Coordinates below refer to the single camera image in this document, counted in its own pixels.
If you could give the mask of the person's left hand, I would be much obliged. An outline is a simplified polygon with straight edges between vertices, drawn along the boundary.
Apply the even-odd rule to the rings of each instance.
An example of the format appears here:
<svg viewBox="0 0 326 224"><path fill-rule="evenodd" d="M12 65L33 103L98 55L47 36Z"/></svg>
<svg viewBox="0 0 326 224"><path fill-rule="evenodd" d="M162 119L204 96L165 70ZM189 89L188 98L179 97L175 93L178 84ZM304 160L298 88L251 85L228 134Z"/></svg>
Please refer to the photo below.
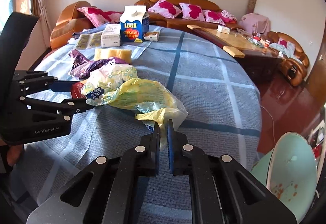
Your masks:
<svg viewBox="0 0 326 224"><path fill-rule="evenodd" d="M10 146L7 152L7 162L9 166L14 166L18 162L24 151L24 145Z"/></svg>

